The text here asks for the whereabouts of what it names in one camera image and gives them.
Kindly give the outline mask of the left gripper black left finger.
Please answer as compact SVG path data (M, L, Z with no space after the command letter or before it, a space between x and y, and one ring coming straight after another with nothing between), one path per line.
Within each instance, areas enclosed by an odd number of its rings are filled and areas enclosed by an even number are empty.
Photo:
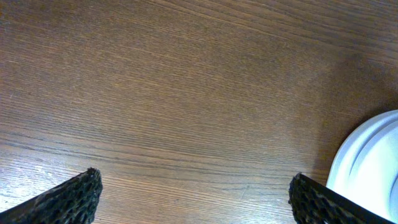
M100 170L90 167L44 193L1 212L1 223L93 223L102 190Z

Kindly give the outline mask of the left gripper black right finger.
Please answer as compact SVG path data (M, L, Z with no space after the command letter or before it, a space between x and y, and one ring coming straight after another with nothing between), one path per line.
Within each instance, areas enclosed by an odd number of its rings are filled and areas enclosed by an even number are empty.
M301 173L289 184L288 203L299 224L393 224Z

